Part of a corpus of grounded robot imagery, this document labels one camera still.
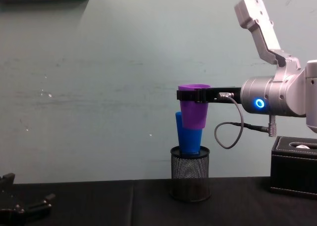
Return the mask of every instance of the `black table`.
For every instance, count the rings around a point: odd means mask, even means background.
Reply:
[[[212,196],[182,203],[169,194],[170,180],[17,184],[26,202],[49,193],[49,218],[30,226],[316,226],[317,200],[273,194],[269,177],[211,178]]]

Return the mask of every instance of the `cable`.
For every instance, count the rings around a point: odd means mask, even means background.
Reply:
[[[218,143],[221,147],[223,147],[223,148],[225,148],[225,149],[230,149],[230,148],[234,147],[234,146],[237,144],[237,142],[239,141],[239,139],[240,139],[240,137],[241,137],[241,135],[242,135],[243,127],[244,127],[244,120],[243,120],[242,112],[241,112],[241,110],[240,110],[240,108],[239,108],[239,106],[238,106],[238,103],[237,103],[233,98],[231,98],[231,97],[226,97],[226,99],[229,99],[229,100],[230,100],[232,103],[234,103],[234,105],[238,108],[238,111],[239,111],[239,114],[240,114],[240,119],[241,119],[240,132],[239,132],[239,134],[238,134],[237,139],[234,141],[233,144],[231,144],[229,147],[224,146],[224,145],[220,142],[220,140],[218,139],[218,137],[217,137],[217,130],[218,130],[218,128],[219,128],[220,126],[222,126],[222,125],[232,124],[232,122],[224,122],[224,123],[218,124],[218,125],[216,126],[216,128],[214,129],[214,138],[216,139],[217,143]]]

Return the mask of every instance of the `light blue wall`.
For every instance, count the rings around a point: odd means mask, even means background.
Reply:
[[[179,84],[241,86],[274,74],[238,25],[238,1],[2,5],[0,174],[12,171],[17,182],[169,178]],[[316,59],[315,0],[264,1],[282,48],[302,65]],[[214,127],[238,120],[233,105],[210,105],[210,176],[269,175],[274,139],[266,134],[245,130],[232,150],[217,145]],[[277,123],[279,135],[315,137],[305,119]],[[226,126],[220,138],[230,144],[238,130]]]

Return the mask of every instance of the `black mesh cup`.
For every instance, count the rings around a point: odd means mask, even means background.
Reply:
[[[170,195],[185,202],[199,202],[210,197],[209,149],[201,147],[199,154],[181,154],[179,147],[171,149],[172,181]]]

